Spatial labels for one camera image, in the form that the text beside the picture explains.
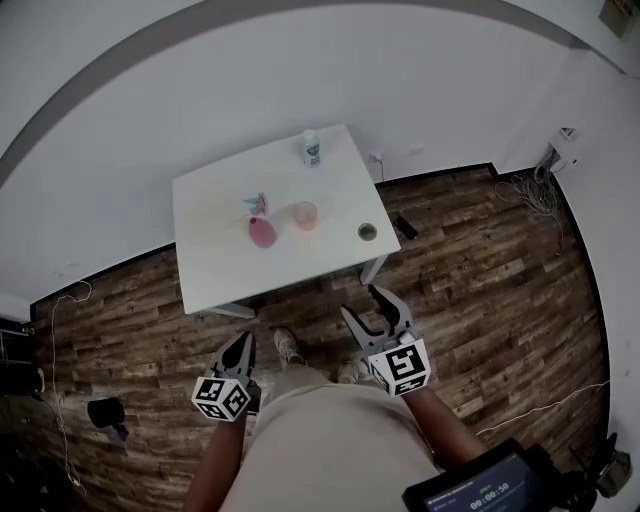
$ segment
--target white cable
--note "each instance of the white cable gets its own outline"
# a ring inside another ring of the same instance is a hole
[[[603,382],[602,384],[591,384],[590,386],[587,386],[585,388],[582,389],[578,389],[577,391],[574,391],[573,393],[571,393],[567,398],[565,398],[564,400],[560,400],[559,402],[554,402],[551,405],[545,405],[544,407],[536,407],[534,409],[531,409],[528,413],[526,414],[521,414],[520,416],[516,416],[515,418],[511,418],[510,420],[507,421],[503,421],[502,423],[498,423],[495,427],[490,427],[490,428],[485,428],[484,430],[481,430],[480,432],[478,432],[476,435],[479,436],[480,434],[482,434],[483,432],[488,432],[489,430],[495,430],[497,428],[502,427],[503,425],[506,425],[507,423],[511,423],[512,421],[516,421],[519,420],[520,418],[524,418],[525,416],[529,416],[529,414],[531,414],[532,412],[536,412],[536,411],[544,411],[545,409],[550,409],[551,407],[555,407],[556,405],[560,405],[563,404],[564,402],[566,402],[567,400],[569,400],[569,398],[571,398],[573,395],[575,395],[576,393],[580,393],[582,391],[586,391],[589,388],[601,388],[602,386],[606,386],[607,384],[609,384],[609,382],[611,382],[611,380],[608,380],[606,382]]]
[[[89,300],[89,297],[91,297],[91,293],[93,292],[93,287],[89,283],[87,283],[86,281],[78,281],[78,282],[84,283],[89,287],[89,293],[87,293],[87,296],[84,299],[76,299],[71,295],[63,295],[62,297],[58,297],[58,300],[56,301],[56,305],[53,306],[53,311],[51,312],[51,345],[53,347],[53,363],[51,365],[51,373],[52,373],[51,384],[53,386],[53,394],[56,398],[56,406],[58,407],[58,417],[56,418],[56,423],[58,425],[58,429],[60,430],[60,432],[62,432],[62,439],[64,440],[64,469],[67,473],[67,478],[69,479],[69,481],[76,487],[79,487],[80,489],[82,489],[82,495],[86,496],[87,490],[84,488],[84,486],[80,482],[80,475],[78,475],[78,472],[76,471],[76,468],[73,465],[73,462],[69,460],[69,445],[67,443],[67,434],[64,431],[64,419],[62,419],[62,409],[60,408],[60,398],[58,397],[58,390],[56,389],[56,333],[55,333],[55,327],[54,327],[54,321],[56,317],[56,308],[58,307],[58,304],[60,304],[60,301],[62,299],[71,299],[73,302],[77,304],[78,302],[84,302],[85,300]]]

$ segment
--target electrical cable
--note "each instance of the electrical cable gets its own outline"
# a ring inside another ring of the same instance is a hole
[[[564,252],[564,231],[559,218],[560,198],[553,184],[553,175],[564,169],[565,164],[558,170],[554,166],[560,161],[560,155],[553,148],[550,148],[540,161],[540,164],[533,171],[528,171],[522,176],[513,176],[511,183],[498,182],[494,187],[496,196],[505,203],[513,203],[515,200],[505,199],[498,192],[500,185],[511,187],[518,198],[525,202],[535,213],[543,217],[551,217],[558,224],[560,230],[560,251],[556,256],[561,256]]]
[[[60,398],[58,397],[58,390],[56,389],[56,333],[55,333],[55,317],[56,317],[56,309],[58,308],[58,304],[62,299],[71,299],[76,304],[78,302],[84,302],[89,300],[91,297],[91,293],[93,292],[93,287],[87,283],[86,281],[78,281],[79,283],[84,283],[89,287],[89,293],[84,299],[76,299],[71,295],[63,295],[62,297],[58,297],[55,306],[53,306],[53,311],[51,312],[51,345],[53,349],[53,363],[51,365],[51,384],[53,386],[53,394],[56,399],[56,405],[58,406],[58,417],[56,418],[56,423],[58,425],[58,429],[62,433],[62,439],[64,441],[64,469],[67,473],[67,478],[69,481],[76,487],[79,487],[82,490],[82,495],[87,495],[87,490],[84,488],[82,483],[80,482],[80,475],[76,471],[73,462],[69,460],[69,444],[67,443],[67,434],[64,431],[64,419],[62,418],[62,409],[60,408]]]
[[[382,183],[384,183],[385,188],[387,188],[389,185],[387,185],[387,182],[384,179],[384,163],[382,162],[382,160],[378,160],[378,163],[380,164],[380,174],[382,175]]]
[[[56,412],[53,410],[53,407],[51,407],[51,404],[45,400],[42,396],[40,396],[37,393],[32,393],[31,397],[36,401],[36,402],[44,402],[47,407],[49,408],[49,410],[51,411],[51,415],[53,416],[53,423],[56,426],[56,430],[58,431],[58,435],[60,436],[60,440],[62,441],[62,446],[64,446],[64,438],[62,437],[62,432],[60,432],[60,427],[58,425],[58,415],[56,414]]]
[[[502,423],[498,423],[495,427],[485,428],[485,429],[481,430],[480,432],[477,432],[476,435],[479,436],[483,432],[489,432],[490,430],[495,430],[497,428],[500,428],[503,425],[506,425],[507,423],[511,423],[512,421],[519,420],[520,418],[524,418],[525,416],[529,416],[529,414],[531,414],[532,412],[544,411],[545,409],[550,409],[551,407],[555,407],[556,405],[563,404],[564,402],[569,400],[569,398],[571,398],[573,395],[575,395],[577,393],[580,393],[582,391],[586,391],[587,389],[590,389],[590,388],[601,388],[601,387],[606,386],[607,384],[609,384],[609,382],[611,382],[611,380],[603,382],[602,384],[591,384],[590,386],[584,387],[582,389],[578,389],[578,390],[574,391],[573,393],[571,393],[569,396],[567,396],[565,399],[560,400],[559,402],[554,402],[551,405],[545,405],[544,407],[535,407],[534,409],[531,409],[529,412],[527,412],[525,414],[521,414],[520,416],[515,416],[515,417],[513,417],[513,418],[511,418],[511,419],[509,419],[507,421],[503,421]]]

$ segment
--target shoe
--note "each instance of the shoe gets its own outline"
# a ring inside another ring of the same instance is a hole
[[[296,339],[289,329],[278,327],[273,333],[273,342],[280,353],[282,366],[288,364],[291,359],[300,359],[300,364],[307,364],[300,353]]]
[[[358,366],[353,361],[345,361],[338,368],[339,384],[357,384],[359,377]]]

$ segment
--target digital display screen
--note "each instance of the digital display screen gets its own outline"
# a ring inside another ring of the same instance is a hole
[[[542,482],[512,453],[456,487],[425,501],[429,512],[517,512],[544,493]]]

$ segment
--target forearm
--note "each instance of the forearm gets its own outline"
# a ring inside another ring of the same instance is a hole
[[[184,512],[216,512],[240,470],[246,412],[233,423],[219,422],[184,500]]]
[[[457,467],[482,455],[486,448],[429,388],[403,395],[434,453],[447,466]]]

